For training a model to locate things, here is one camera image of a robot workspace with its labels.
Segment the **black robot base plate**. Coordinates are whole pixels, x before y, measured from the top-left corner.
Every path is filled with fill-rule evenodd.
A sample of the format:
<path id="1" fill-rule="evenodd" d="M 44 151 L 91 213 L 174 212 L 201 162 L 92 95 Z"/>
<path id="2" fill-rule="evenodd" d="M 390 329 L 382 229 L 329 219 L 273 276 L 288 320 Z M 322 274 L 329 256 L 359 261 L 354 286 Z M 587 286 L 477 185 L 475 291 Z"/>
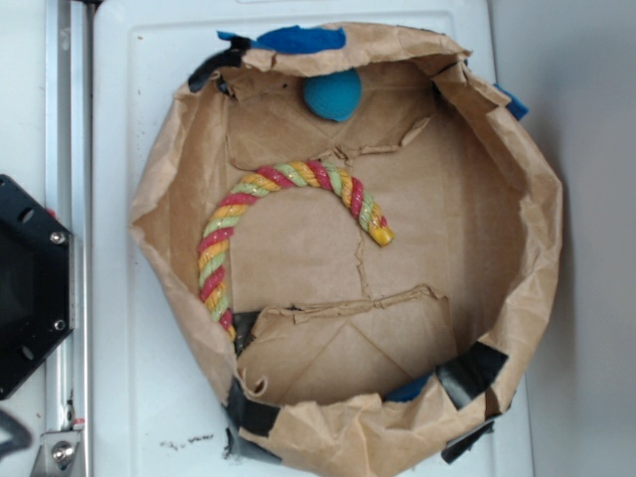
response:
<path id="1" fill-rule="evenodd" d="M 72 331 L 73 235 L 10 176 L 1 176 L 1 399 Z"/>

